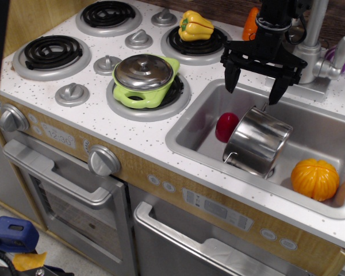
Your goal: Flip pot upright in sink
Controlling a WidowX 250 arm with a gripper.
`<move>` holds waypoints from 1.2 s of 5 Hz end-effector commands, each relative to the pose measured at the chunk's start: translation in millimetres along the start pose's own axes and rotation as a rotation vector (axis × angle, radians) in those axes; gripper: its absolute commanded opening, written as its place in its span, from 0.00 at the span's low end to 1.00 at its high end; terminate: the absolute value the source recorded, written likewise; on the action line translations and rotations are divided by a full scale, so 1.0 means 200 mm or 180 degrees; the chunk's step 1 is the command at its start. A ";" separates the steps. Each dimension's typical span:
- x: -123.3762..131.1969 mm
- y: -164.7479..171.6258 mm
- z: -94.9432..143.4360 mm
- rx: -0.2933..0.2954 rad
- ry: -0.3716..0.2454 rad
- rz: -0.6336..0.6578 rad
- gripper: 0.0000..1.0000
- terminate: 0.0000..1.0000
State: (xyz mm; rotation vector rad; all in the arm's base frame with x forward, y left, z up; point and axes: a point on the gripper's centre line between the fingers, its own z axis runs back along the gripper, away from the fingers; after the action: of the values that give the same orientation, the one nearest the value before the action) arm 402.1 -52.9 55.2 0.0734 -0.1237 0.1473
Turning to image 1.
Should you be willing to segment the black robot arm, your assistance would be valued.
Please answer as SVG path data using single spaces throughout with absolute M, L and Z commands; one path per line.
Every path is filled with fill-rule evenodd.
M 224 43 L 221 63 L 225 67 L 225 88 L 230 93 L 242 69 L 275 79 L 269 105 L 277 104 L 289 86 L 299 83 L 307 62 L 287 51 L 282 40 L 289 37 L 293 19 L 305 23 L 303 13 L 311 6 L 311 1 L 262 1 L 255 19 L 255 37 Z

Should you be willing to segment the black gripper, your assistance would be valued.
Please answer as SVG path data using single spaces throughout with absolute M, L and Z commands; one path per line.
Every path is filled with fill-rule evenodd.
M 275 78 L 269 105 L 277 104 L 290 84 L 300 81 L 307 62 L 285 49 L 283 34 L 283 31 L 259 27 L 253 40 L 228 40 L 224 43 L 221 63 L 225 67 L 228 92 L 233 93 L 242 69 Z

